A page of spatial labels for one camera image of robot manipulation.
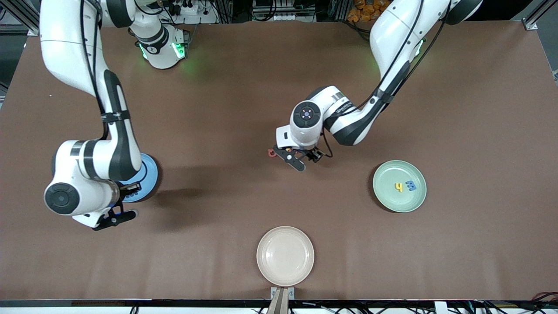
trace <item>robotic arm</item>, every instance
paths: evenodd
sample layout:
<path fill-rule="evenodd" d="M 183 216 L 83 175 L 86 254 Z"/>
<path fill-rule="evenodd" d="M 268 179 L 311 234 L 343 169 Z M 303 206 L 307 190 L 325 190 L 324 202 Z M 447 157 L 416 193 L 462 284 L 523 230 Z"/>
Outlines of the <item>robotic arm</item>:
<path fill-rule="evenodd" d="M 277 128 L 273 151 L 296 170 L 304 171 L 303 157 L 316 163 L 325 155 L 316 148 L 323 129 L 341 145 L 360 143 L 405 82 L 423 36 L 441 17 L 448 24 L 457 24 L 471 16 L 481 3 L 482 0 L 393 1 L 370 32 L 370 47 L 381 81 L 369 99 L 356 107 L 335 86 L 316 89 L 296 105 L 289 125 Z"/>
<path fill-rule="evenodd" d="M 94 230 L 137 216 L 135 210 L 122 210 L 122 200 L 141 186 L 118 181 L 131 179 L 142 166 L 122 86 L 103 58 L 101 24 L 129 26 L 156 68 L 168 68 L 181 59 L 174 44 L 182 31 L 163 27 L 156 16 L 136 9 L 134 0 L 41 3 L 40 39 L 47 69 L 62 82 L 94 96 L 105 127 L 99 139 L 66 141 L 59 147 L 44 199 L 50 210 Z M 121 208 L 119 215 L 113 212 L 115 206 Z"/>

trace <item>cable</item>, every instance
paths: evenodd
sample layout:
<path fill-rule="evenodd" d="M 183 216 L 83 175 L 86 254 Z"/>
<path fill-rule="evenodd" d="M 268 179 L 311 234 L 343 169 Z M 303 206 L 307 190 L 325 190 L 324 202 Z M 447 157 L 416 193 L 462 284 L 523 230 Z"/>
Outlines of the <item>cable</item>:
<path fill-rule="evenodd" d="M 432 48 L 432 45 L 436 42 L 436 39 L 438 39 L 438 36 L 440 36 L 440 33 L 442 32 L 442 29 L 444 28 L 444 25 L 446 24 L 446 20 L 448 19 L 448 15 L 450 12 L 450 8 L 451 8 L 451 1 L 448 4 L 448 9 L 446 10 L 446 15 L 444 16 L 444 19 L 442 20 L 442 24 L 440 25 L 440 28 L 438 29 L 438 32 L 436 33 L 436 35 L 434 35 L 434 38 L 432 39 L 432 41 L 430 42 L 430 45 L 428 45 L 428 47 L 426 48 L 426 50 L 424 51 L 424 53 L 421 55 L 421 57 L 418 59 L 417 63 L 415 64 L 415 66 L 413 66 L 413 68 L 411 69 L 411 71 L 409 71 L 409 73 L 405 76 L 405 78 L 401 81 L 401 83 L 399 84 L 399 86 L 397 87 L 397 89 L 395 90 L 395 92 L 393 93 L 393 96 L 395 96 L 397 94 L 397 92 L 399 92 L 399 90 L 401 89 L 401 87 L 403 86 L 403 84 L 409 79 L 409 77 L 411 76 L 411 74 L 413 74 L 413 72 L 415 71 L 415 69 L 417 68 L 417 66 L 420 64 L 420 62 L 424 59 L 424 57 L 426 56 L 426 54 L 428 53 L 428 51 L 430 51 L 430 48 Z"/>
<path fill-rule="evenodd" d="M 374 91 L 370 94 L 370 96 L 368 96 L 368 98 L 361 103 L 358 107 L 355 107 L 352 110 L 349 110 L 348 112 L 343 112 L 343 113 L 338 113 L 336 114 L 332 114 L 330 117 L 343 117 L 346 116 L 350 113 L 355 112 L 356 110 L 359 110 L 360 108 L 362 108 L 362 106 L 364 106 L 365 104 L 367 104 L 370 99 L 372 99 L 372 97 L 374 96 L 374 93 L 376 91 L 376 89 L 378 89 L 383 81 L 386 79 L 387 74 L 389 73 L 389 71 L 391 71 L 391 69 L 393 68 L 393 66 L 395 65 L 395 61 L 397 61 L 397 58 L 399 58 L 399 55 L 401 54 L 401 52 L 403 51 L 403 48 L 405 48 L 405 45 L 407 44 L 407 41 L 409 40 L 409 37 L 411 37 L 411 34 L 413 33 L 413 30 L 415 30 L 415 26 L 417 25 L 419 18 L 420 18 L 420 14 L 422 13 L 422 6 L 424 5 L 424 0 L 421 0 L 420 5 L 418 7 L 418 12 L 417 12 L 417 16 L 415 18 L 415 21 L 413 22 L 413 25 L 411 26 L 411 28 L 409 29 L 409 33 L 407 34 L 407 37 L 405 38 L 405 40 L 403 41 L 403 44 L 401 45 L 401 48 L 399 48 L 399 51 L 397 52 L 397 54 L 395 55 L 395 58 L 393 58 L 393 61 L 391 61 L 391 64 L 389 65 L 389 68 L 387 69 L 384 77 L 380 80 L 380 83 L 378 84 L 378 87 L 376 87 L 374 89 Z"/>
<path fill-rule="evenodd" d="M 348 311 L 351 312 L 352 314 L 356 314 L 353 310 L 351 310 L 351 309 L 348 308 L 348 307 L 342 307 L 342 308 L 338 309 L 338 310 L 335 312 L 335 314 L 341 313 L 342 310 L 348 310 Z"/>
<path fill-rule="evenodd" d="M 169 13 L 169 11 L 167 10 L 167 8 L 165 8 L 165 5 L 163 5 L 163 10 L 165 10 L 165 12 L 167 12 L 167 15 L 168 15 L 169 18 L 170 18 L 171 24 L 172 24 L 173 26 L 176 26 L 176 23 L 175 23 L 174 19 L 172 18 L 172 15 Z"/>
<path fill-rule="evenodd" d="M 467 311 L 467 313 L 469 313 L 469 314 L 475 314 L 475 312 L 476 312 L 475 310 L 473 310 L 473 305 L 472 305 L 470 302 L 467 303 L 467 302 L 455 301 L 454 303 L 457 304 L 457 305 L 462 305 L 463 308 L 464 308 L 464 309 Z"/>
<path fill-rule="evenodd" d="M 211 3 L 211 6 L 213 7 L 213 12 L 215 12 L 215 15 L 219 16 L 220 20 L 224 20 L 226 22 L 226 23 L 223 23 L 223 21 L 221 21 L 221 24 L 228 24 L 228 20 L 226 18 L 223 18 L 223 16 L 227 17 L 227 18 L 230 18 L 232 20 L 232 17 L 230 17 L 230 16 L 228 16 L 224 13 L 221 13 L 221 11 L 215 6 L 213 1 L 209 0 L 209 3 Z"/>
<path fill-rule="evenodd" d="M 264 18 L 263 20 L 259 20 L 258 18 L 254 17 L 254 15 L 252 15 L 252 18 L 258 22 L 266 22 L 271 20 L 275 13 L 277 13 L 277 0 L 273 0 L 273 6 L 270 5 L 270 12 L 268 13 L 266 18 Z"/>
<path fill-rule="evenodd" d="M 496 309 L 496 311 L 502 313 L 502 314 L 508 314 L 506 311 L 502 310 L 501 308 L 497 307 L 496 305 L 494 305 L 494 303 L 490 302 L 490 301 L 484 301 L 484 303 L 488 304 L 489 306 L 492 306 L 493 308 Z"/>
<path fill-rule="evenodd" d="M 163 12 L 163 9 L 161 9 L 159 12 L 155 12 L 155 13 L 149 13 L 149 12 L 145 12 L 142 8 L 140 8 L 140 6 L 138 5 L 138 3 L 136 2 L 136 0 L 134 0 L 134 3 L 136 4 L 136 8 L 138 8 L 138 10 L 140 10 L 143 14 L 146 15 L 159 15 Z"/>
<path fill-rule="evenodd" d="M 361 32 L 361 31 L 358 31 L 358 30 L 357 30 L 357 33 L 358 33 L 358 36 L 360 36 L 360 38 L 362 38 L 362 40 L 364 40 L 365 42 L 370 42 L 370 37 L 369 37 L 369 38 L 366 38 L 366 36 L 364 36 L 364 35 L 362 34 L 362 32 Z"/>
<path fill-rule="evenodd" d="M 205 6 L 204 6 L 203 4 L 201 4 L 201 1 L 198 1 L 198 3 L 199 3 L 200 6 L 201 6 L 202 8 L 204 8 L 204 9 L 208 9 L 208 8 L 209 8 L 209 6 L 207 6 L 207 5 L 208 5 L 208 0 L 205 0 Z"/>
<path fill-rule="evenodd" d="M 89 78 L 91 80 L 91 84 L 93 86 L 93 92 L 95 94 L 95 98 L 97 99 L 97 105 L 99 107 L 99 111 L 102 114 L 105 113 L 104 107 L 103 107 L 103 103 L 101 102 L 101 99 L 99 97 L 99 91 L 97 89 L 97 32 L 98 32 L 98 26 L 95 25 L 95 31 L 94 31 L 94 35 L 93 35 L 93 66 L 91 65 L 91 63 L 89 62 L 89 54 L 87 52 L 87 46 L 85 44 L 86 38 L 85 38 L 85 29 L 84 29 L 84 21 L 83 21 L 83 14 L 84 14 L 84 10 L 85 10 L 85 0 L 81 0 L 80 2 L 80 7 L 79 7 L 79 11 L 80 11 L 80 28 L 81 28 L 81 45 L 83 48 L 83 53 L 85 55 L 85 59 L 87 60 L 87 70 L 89 72 Z M 97 24 L 97 21 L 99 20 L 99 12 L 97 11 L 97 14 L 95 15 L 95 24 Z M 108 137 L 108 125 L 106 123 L 103 122 L 103 135 L 100 137 L 100 140 L 106 140 Z"/>
<path fill-rule="evenodd" d="M 331 312 L 331 313 L 335 313 L 335 311 L 332 310 L 331 308 L 325 307 L 325 306 L 323 306 L 323 305 L 318 305 L 318 304 L 316 304 L 316 303 L 310 303 L 310 302 L 304 302 L 304 301 L 303 301 L 302 304 L 303 304 L 303 305 L 312 305 L 312 306 L 315 306 L 315 307 L 323 308 L 324 310 L 329 311 L 329 312 Z"/>
<path fill-rule="evenodd" d="M 540 301 L 549 296 L 558 296 L 558 292 L 541 292 L 535 295 L 531 301 Z"/>
<path fill-rule="evenodd" d="M 329 143 L 328 143 L 328 138 L 325 137 L 325 130 L 324 130 L 324 126 L 321 126 L 321 136 L 324 137 L 324 143 L 325 146 L 327 146 L 328 150 L 329 150 L 329 155 L 328 154 L 324 154 L 324 156 L 326 156 L 327 158 L 333 158 L 333 151 L 331 150 L 331 147 L 329 147 Z"/>
<path fill-rule="evenodd" d="M 335 5 L 337 4 L 337 0 L 329 0 L 328 4 L 328 18 L 333 17 L 335 14 Z"/>
<path fill-rule="evenodd" d="M 4 19 L 4 16 L 6 16 L 6 12 L 8 12 L 8 10 L 6 10 L 5 8 L 3 8 L 2 11 L 4 11 L 4 13 L 2 14 L 2 17 L 0 17 L 0 21 Z"/>
<path fill-rule="evenodd" d="M 130 314 L 138 314 L 140 311 L 140 307 L 137 305 L 132 306 L 132 308 L 130 309 Z"/>
<path fill-rule="evenodd" d="M 370 30 L 365 30 L 364 28 L 357 27 L 356 24 L 351 24 L 346 20 L 334 20 L 334 22 L 341 22 L 341 23 L 343 23 L 343 24 L 349 26 L 350 28 L 352 28 L 356 31 L 359 31 L 359 32 L 363 32 L 363 33 L 366 33 L 366 34 L 370 33 Z"/>

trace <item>brown table surface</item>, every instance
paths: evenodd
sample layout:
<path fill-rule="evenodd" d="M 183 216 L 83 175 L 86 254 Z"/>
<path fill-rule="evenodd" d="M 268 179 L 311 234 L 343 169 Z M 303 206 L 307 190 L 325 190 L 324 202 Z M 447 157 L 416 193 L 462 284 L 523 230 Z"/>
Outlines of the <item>brown table surface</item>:
<path fill-rule="evenodd" d="M 273 227 L 302 229 L 315 264 L 298 298 L 530 299 L 558 289 L 558 89 L 519 22 L 446 27 L 356 147 L 298 173 L 267 156 L 315 88 L 360 103 L 379 81 L 368 44 L 340 23 L 200 26 L 188 60 L 157 70 L 125 30 L 103 30 L 138 143 L 164 178 L 139 218 L 100 232 L 42 195 L 65 140 L 101 131 L 93 97 L 45 69 L 29 38 L 1 130 L 1 296 L 265 298 L 256 264 Z M 425 175 L 415 212 L 372 196 L 381 163 Z"/>

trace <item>foam number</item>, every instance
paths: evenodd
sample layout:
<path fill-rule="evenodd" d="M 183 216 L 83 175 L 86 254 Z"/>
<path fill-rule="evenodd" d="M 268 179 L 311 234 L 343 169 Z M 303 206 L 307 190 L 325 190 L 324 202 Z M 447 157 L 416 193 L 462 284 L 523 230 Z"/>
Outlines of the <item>foam number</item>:
<path fill-rule="evenodd" d="M 417 189 L 417 187 L 415 187 L 415 183 L 413 181 L 407 181 L 405 182 L 405 184 L 407 185 L 407 188 L 409 188 L 409 191 L 414 191 Z"/>

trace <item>green plate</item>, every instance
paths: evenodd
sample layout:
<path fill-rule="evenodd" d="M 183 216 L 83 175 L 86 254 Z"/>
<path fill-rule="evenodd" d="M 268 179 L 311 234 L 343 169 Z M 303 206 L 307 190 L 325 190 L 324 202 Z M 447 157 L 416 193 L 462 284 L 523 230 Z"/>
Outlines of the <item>green plate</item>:
<path fill-rule="evenodd" d="M 395 212 L 412 212 L 426 198 L 426 181 L 422 173 L 402 160 L 391 160 L 378 167 L 372 186 L 380 203 Z"/>

